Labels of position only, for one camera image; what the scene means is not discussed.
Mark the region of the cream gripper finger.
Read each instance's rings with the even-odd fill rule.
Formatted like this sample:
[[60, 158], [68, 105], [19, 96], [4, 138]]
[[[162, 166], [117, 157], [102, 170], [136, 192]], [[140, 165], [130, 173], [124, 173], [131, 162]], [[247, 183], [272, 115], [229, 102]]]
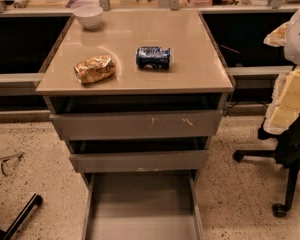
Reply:
[[283, 47], [285, 45], [287, 25], [287, 22], [281, 24], [264, 38], [263, 43], [272, 47]]
[[286, 131], [300, 114], [300, 66], [290, 73], [281, 73], [274, 85], [263, 129], [279, 135]]

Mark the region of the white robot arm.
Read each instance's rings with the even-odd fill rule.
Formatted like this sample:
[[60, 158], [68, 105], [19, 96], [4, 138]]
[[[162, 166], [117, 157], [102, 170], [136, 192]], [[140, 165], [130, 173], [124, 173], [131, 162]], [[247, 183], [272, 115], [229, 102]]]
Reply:
[[263, 124], [267, 133], [280, 135], [300, 114], [300, 8], [288, 22], [268, 34], [264, 43], [282, 46], [285, 59], [295, 65], [290, 73], [277, 77]]

